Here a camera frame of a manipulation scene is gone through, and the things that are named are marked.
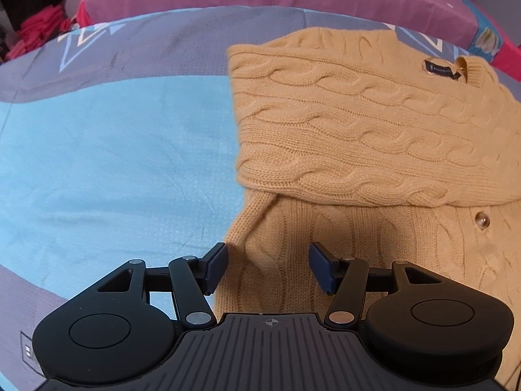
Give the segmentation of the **red clothes pile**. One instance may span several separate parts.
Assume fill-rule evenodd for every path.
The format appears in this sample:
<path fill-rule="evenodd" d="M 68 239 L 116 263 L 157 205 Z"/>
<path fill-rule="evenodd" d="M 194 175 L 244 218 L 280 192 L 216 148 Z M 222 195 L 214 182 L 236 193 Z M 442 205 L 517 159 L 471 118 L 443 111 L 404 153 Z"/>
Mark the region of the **red clothes pile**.
<path fill-rule="evenodd" d="M 5 39 L 1 38 L 1 63 L 37 50 L 57 36 L 91 24 L 91 17 L 83 7 L 79 8 L 73 17 L 68 18 L 64 4 L 48 5 L 21 23 L 16 32 L 18 40 L 13 46 L 10 47 Z"/>

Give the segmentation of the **grey and blue bedsheet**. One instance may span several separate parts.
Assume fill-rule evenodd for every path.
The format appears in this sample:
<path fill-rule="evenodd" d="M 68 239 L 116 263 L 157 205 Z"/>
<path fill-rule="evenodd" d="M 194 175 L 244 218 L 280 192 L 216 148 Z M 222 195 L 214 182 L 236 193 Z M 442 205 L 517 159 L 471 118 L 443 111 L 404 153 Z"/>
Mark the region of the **grey and blue bedsheet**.
<path fill-rule="evenodd" d="M 284 7 L 78 29 L 1 68 L 1 387 L 42 376 L 37 323 L 128 259 L 221 240 L 242 205 L 226 51 L 371 20 Z"/>

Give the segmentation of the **mustard cable-knit sweater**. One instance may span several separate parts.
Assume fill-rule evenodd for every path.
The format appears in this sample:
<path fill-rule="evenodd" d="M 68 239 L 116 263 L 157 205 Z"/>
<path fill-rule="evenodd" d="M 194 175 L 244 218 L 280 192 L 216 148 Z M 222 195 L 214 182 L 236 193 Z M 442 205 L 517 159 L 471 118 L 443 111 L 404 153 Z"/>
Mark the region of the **mustard cable-knit sweater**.
<path fill-rule="evenodd" d="M 484 59 L 321 27 L 228 58 L 245 205 L 217 315 L 327 311 L 312 242 L 408 260 L 519 313 L 520 104 Z"/>

